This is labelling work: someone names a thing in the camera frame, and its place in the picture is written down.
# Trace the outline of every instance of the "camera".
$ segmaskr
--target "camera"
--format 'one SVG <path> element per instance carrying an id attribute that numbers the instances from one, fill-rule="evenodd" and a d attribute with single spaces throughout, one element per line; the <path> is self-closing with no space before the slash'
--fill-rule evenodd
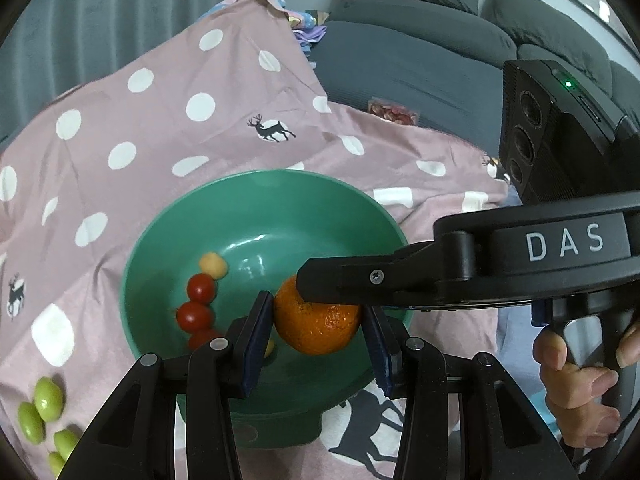
<path id="1" fill-rule="evenodd" d="M 504 65 L 499 157 L 525 205 L 640 189 L 640 137 L 561 64 Z"/>

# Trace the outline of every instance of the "white polka dot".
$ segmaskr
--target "white polka dot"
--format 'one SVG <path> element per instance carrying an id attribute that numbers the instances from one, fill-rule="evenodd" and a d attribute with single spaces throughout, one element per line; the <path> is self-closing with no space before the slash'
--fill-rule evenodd
<path id="1" fill-rule="evenodd" d="M 153 81 L 154 73 L 148 68 L 141 68 L 131 74 L 129 81 L 127 81 L 127 88 L 134 94 L 139 94 L 149 88 Z"/>
<path id="2" fill-rule="evenodd" d="M 267 50 L 260 51 L 260 54 L 258 54 L 258 62 L 263 69 L 268 70 L 269 72 L 280 71 L 280 62 L 271 52 L 268 52 Z"/>
<path id="3" fill-rule="evenodd" d="M 206 164 L 208 161 L 209 157 L 205 155 L 189 156 L 176 162 L 171 172 L 175 176 L 186 176 L 190 174 L 191 171 L 197 170 L 200 166 Z"/>
<path id="4" fill-rule="evenodd" d="M 108 164 L 112 170 L 122 170 L 136 158 L 136 145 L 133 142 L 121 142 L 109 154 Z"/>
<path id="5" fill-rule="evenodd" d="M 18 191 L 18 175 L 14 168 L 5 166 L 0 171 L 0 200 L 9 202 Z"/>
<path id="6" fill-rule="evenodd" d="M 200 38 L 200 50 L 207 51 L 217 47 L 222 41 L 224 33 L 219 28 L 214 28 Z"/>
<path id="7" fill-rule="evenodd" d="M 104 213 L 95 213 L 82 220 L 76 231 L 76 245 L 87 247 L 91 242 L 95 242 L 106 229 L 108 221 Z"/>
<path id="8" fill-rule="evenodd" d="M 462 201 L 462 212 L 480 211 L 489 200 L 489 195 L 484 191 L 465 191 Z"/>
<path id="9" fill-rule="evenodd" d="M 56 121 L 56 133 L 62 140 L 73 139 L 78 133 L 81 124 L 82 114 L 80 110 L 67 110 Z"/>
<path id="10" fill-rule="evenodd" d="M 44 227 L 44 224 L 47 223 L 47 218 L 49 218 L 49 216 L 51 216 L 51 214 L 56 210 L 57 207 L 58 207 L 58 197 L 57 196 L 55 196 L 51 200 L 49 200 L 47 202 L 47 205 L 44 206 L 44 211 L 42 212 L 42 226 L 43 227 Z"/>
<path id="11" fill-rule="evenodd" d="M 196 94 L 187 103 L 187 117 L 197 123 L 206 121 L 215 111 L 216 102 L 209 94 Z"/>
<path id="12" fill-rule="evenodd" d="M 364 155 L 364 146 L 359 138 L 352 136 L 340 136 L 340 138 L 349 153 L 353 153 L 353 155 Z"/>
<path id="13" fill-rule="evenodd" d="M 386 187 L 374 189 L 373 199 L 380 205 L 401 204 L 405 207 L 414 206 L 414 194 L 410 187 Z"/>
<path id="14" fill-rule="evenodd" d="M 324 95 L 314 97 L 314 108 L 321 114 L 331 113 L 331 108 L 329 108 L 329 103 L 327 102 L 326 96 Z"/>
<path id="15" fill-rule="evenodd" d="M 417 160 L 416 164 L 420 170 L 433 176 L 445 176 L 447 173 L 444 164 L 436 160 Z"/>
<path id="16" fill-rule="evenodd" d="M 174 450 L 178 451 L 187 447 L 187 427 L 182 420 L 178 403 L 175 403 L 174 423 Z"/>
<path id="17" fill-rule="evenodd" d="M 51 366 L 60 368 L 74 351 L 74 329 L 59 306 L 51 303 L 31 325 L 31 337 Z"/>
<path id="18" fill-rule="evenodd" d="M 498 175 L 498 167 L 494 163 L 489 162 L 486 165 L 486 172 L 491 178 L 495 178 Z"/>
<path id="19" fill-rule="evenodd" d="M 326 449 L 333 449 L 340 445 L 340 441 L 351 420 L 351 403 L 345 402 L 344 407 L 338 405 L 322 414 L 322 431 L 320 433 L 320 442 Z M 346 462 L 347 464 L 362 467 L 360 462 L 353 458 L 335 454 L 336 460 Z"/>

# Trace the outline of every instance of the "human hand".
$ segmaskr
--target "human hand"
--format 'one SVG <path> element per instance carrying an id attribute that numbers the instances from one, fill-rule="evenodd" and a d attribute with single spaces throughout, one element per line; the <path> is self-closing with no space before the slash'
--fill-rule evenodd
<path id="1" fill-rule="evenodd" d="M 616 352 L 621 368 L 640 360 L 640 321 L 626 332 Z M 543 330 L 533 345 L 533 358 L 540 363 L 540 379 L 546 388 L 546 405 L 571 447 L 603 447 L 620 427 L 620 413 L 594 401 L 618 382 L 608 368 L 578 368 L 568 363 L 564 340 L 552 330 Z"/>

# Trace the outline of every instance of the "gray curtain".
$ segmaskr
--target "gray curtain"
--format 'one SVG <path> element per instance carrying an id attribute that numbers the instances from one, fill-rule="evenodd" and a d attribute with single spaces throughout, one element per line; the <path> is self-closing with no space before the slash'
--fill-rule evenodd
<path id="1" fill-rule="evenodd" d="M 104 77 L 222 0 L 32 0 L 0 46 L 0 152 L 51 100 Z"/>

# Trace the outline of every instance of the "green grape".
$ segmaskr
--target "green grape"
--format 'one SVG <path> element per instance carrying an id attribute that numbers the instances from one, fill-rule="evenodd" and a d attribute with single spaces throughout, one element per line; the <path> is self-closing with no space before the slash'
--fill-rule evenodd
<path id="1" fill-rule="evenodd" d="M 48 377 L 43 377 L 36 383 L 33 403 L 45 422 L 58 420 L 65 407 L 62 390 Z"/>
<path id="2" fill-rule="evenodd" d="M 29 442 L 35 446 L 43 443 L 44 423 L 33 404 L 23 402 L 18 407 L 18 423 Z"/>
<path id="3" fill-rule="evenodd" d="M 62 468 L 64 466 L 65 461 L 60 456 L 60 453 L 55 451 L 53 453 L 49 453 L 49 467 L 51 468 L 51 472 L 53 473 L 53 476 L 56 478 L 56 480 L 58 480 L 60 472 L 62 471 Z"/>
<path id="4" fill-rule="evenodd" d="M 69 430 L 61 430 L 53 435 L 53 444 L 65 462 L 69 460 L 69 455 L 76 447 L 78 440 L 76 434 Z"/>

